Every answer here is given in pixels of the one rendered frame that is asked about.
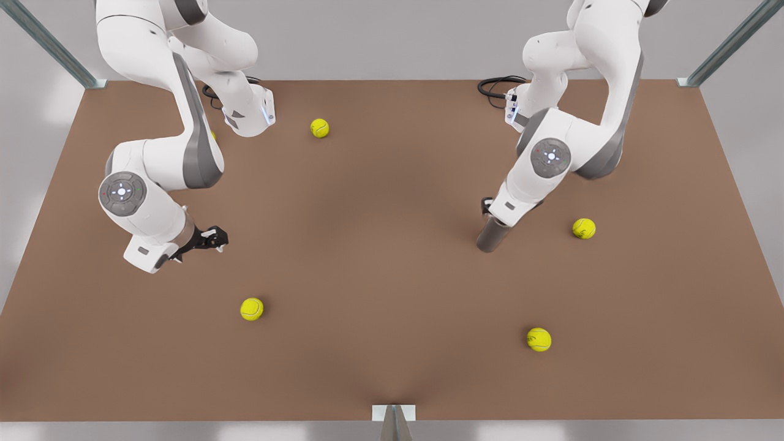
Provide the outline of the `silver frame post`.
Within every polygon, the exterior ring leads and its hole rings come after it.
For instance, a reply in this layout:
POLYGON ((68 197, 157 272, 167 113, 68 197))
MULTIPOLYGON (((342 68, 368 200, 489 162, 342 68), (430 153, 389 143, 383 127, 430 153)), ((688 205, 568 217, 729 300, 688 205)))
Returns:
POLYGON ((373 405, 372 420, 383 422, 380 441, 413 441, 409 421, 415 421, 415 405, 373 405))
POLYGON ((711 53, 688 77, 677 78, 676 83, 681 88, 698 88, 710 78, 728 59, 739 50, 748 39, 759 31, 765 23, 784 8, 784 0, 762 0, 750 12, 734 31, 720 43, 719 47, 711 53))
POLYGON ((0 0, 0 9, 9 15, 40 47, 58 62, 84 89, 103 89, 107 79, 96 78, 73 54, 27 9, 20 0, 0 0))

